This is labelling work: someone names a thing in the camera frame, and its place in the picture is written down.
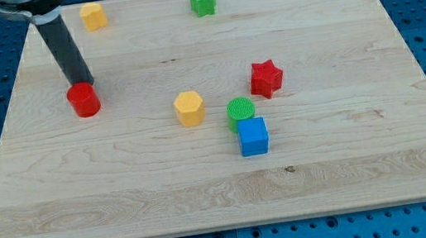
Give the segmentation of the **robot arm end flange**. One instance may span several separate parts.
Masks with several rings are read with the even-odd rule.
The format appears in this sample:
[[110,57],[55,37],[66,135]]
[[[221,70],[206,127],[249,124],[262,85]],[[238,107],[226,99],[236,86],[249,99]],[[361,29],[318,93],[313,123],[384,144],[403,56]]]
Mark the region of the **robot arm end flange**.
[[60,14],[64,0],[0,0],[0,18],[43,25]]

